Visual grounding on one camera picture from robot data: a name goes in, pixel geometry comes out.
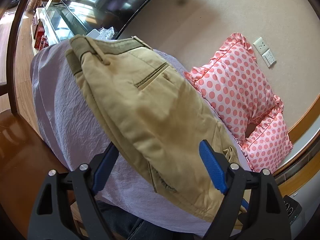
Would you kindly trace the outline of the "khaki pants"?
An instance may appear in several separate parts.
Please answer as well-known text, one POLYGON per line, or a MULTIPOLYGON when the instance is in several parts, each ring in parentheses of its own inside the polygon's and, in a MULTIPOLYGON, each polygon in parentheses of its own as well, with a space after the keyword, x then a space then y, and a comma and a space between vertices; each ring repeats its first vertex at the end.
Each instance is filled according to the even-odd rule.
POLYGON ((213 150, 238 163, 229 132, 175 68, 137 37, 70 40, 70 69, 89 108, 124 159, 155 192, 207 222, 222 203, 199 155, 213 150))

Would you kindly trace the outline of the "black electronic device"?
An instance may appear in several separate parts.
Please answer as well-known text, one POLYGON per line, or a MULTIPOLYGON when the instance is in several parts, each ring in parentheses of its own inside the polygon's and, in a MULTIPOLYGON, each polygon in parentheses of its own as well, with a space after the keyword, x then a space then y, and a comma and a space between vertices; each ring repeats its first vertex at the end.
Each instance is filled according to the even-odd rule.
POLYGON ((300 215, 302 211, 302 206, 299 204, 299 202, 297 202, 296 200, 294 200, 288 195, 285 195, 283 197, 283 201, 287 211, 289 224, 292 225, 294 221, 297 219, 297 217, 300 215))

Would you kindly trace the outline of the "right polka dot pillow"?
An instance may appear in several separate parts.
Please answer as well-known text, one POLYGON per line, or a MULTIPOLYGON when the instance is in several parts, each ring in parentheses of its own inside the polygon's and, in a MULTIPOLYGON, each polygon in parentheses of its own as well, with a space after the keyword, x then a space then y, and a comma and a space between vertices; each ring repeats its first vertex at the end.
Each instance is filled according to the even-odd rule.
POLYGON ((266 168, 273 173, 293 149, 283 117, 283 107, 280 101, 241 145, 248 165, 254 172, 266 168))

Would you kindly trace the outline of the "polka dot pillow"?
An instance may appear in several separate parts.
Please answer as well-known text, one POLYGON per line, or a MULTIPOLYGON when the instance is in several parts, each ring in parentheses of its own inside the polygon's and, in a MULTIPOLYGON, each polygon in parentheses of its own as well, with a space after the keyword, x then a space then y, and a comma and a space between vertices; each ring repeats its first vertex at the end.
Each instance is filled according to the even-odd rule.
POLYGON ((283 108, 241 33, 227 37, 208 64, 193 67, 184 76, 240 144, 248 125, 257 125, 267 114, 283 108))
POLYGON ((273 173, 293 149, 283 117, 283 107, 280 101, 241 145, 248 165, 254 172, 266 168, 273 173))

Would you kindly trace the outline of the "operator dark trouser legs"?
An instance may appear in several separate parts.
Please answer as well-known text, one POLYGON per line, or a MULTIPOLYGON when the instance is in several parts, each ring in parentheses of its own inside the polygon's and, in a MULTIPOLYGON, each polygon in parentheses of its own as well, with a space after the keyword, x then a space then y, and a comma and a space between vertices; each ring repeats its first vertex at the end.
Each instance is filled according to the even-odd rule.
POLYGON ((123 209, 97 200, 107 226, 125 239, 194 239, 191 233, 170 231, 138 218, 123 209))

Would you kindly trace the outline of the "lavender bed sheet mattress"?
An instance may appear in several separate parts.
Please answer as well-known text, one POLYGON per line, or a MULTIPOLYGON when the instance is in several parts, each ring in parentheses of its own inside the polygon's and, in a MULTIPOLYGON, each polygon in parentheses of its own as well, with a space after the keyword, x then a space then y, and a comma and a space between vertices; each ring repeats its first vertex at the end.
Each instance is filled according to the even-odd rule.
MULTIPOLYGON (((74 170, 104 152, 110 140, 76 84, 65 56, 70 47, 65 40, 38 52, 31 62, 30 77, 40 134, 59 161, 74 170)), ((155 193, 122 157, 99 192, 98 203, 171 231, 203 236, 209 228, 208 222, 155 193)))

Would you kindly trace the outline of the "left polka dot pillow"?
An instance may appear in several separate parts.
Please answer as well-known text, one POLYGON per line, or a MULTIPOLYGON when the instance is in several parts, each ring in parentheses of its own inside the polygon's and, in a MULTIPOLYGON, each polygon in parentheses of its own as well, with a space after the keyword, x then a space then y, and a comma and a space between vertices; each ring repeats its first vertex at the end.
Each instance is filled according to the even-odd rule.
POLYGON ((257 125, 267 114, 283 108, 241 33, 227 37, 208 64, 193 67, 184 76, 240 144, 248 125, 257 125))

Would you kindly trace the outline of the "glass top display cabinet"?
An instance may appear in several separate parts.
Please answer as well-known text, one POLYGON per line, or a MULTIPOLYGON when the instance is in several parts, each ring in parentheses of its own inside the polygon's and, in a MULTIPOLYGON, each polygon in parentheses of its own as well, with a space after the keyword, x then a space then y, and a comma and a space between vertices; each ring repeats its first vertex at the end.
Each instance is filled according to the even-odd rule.
POLYGON ((44 27, 49 45, 68 40, 75 35, 87 35, 93 29, 100 29, 97 12, 92 6, 76 2, 42 2, 36 14, 44 27))

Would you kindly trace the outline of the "wooden door frame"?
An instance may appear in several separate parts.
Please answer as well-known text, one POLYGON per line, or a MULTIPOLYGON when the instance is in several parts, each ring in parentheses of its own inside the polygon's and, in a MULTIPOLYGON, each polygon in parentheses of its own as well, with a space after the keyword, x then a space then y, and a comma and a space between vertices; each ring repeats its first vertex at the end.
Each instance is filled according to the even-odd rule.
POLYGON ((274 172, 282 195, 296 195, 319 171, 319 98, 289 130, 293 150, 274 172))

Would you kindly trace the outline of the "white wall light switch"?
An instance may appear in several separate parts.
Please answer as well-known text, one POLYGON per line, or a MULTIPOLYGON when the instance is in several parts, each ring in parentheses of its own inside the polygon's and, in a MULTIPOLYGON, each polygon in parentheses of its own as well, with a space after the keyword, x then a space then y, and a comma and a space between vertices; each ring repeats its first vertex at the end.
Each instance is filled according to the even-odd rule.
POLYGON ((268 68, 272 67, 276 63, 276 59, 270 49, 263 53, 262 58, 265 61, 268 68))

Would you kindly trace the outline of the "white wall power socket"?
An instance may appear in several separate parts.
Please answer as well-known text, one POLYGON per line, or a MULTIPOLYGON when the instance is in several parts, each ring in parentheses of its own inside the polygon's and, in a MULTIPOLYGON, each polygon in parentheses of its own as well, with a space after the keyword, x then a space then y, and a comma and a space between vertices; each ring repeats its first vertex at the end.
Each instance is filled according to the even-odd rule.
POLYGON ((260 55, 263 55, 269 49, 268 45, 265 43, 262 37, 259 37, 253 45, 255 46, 256 50, 259 52, 260 55))

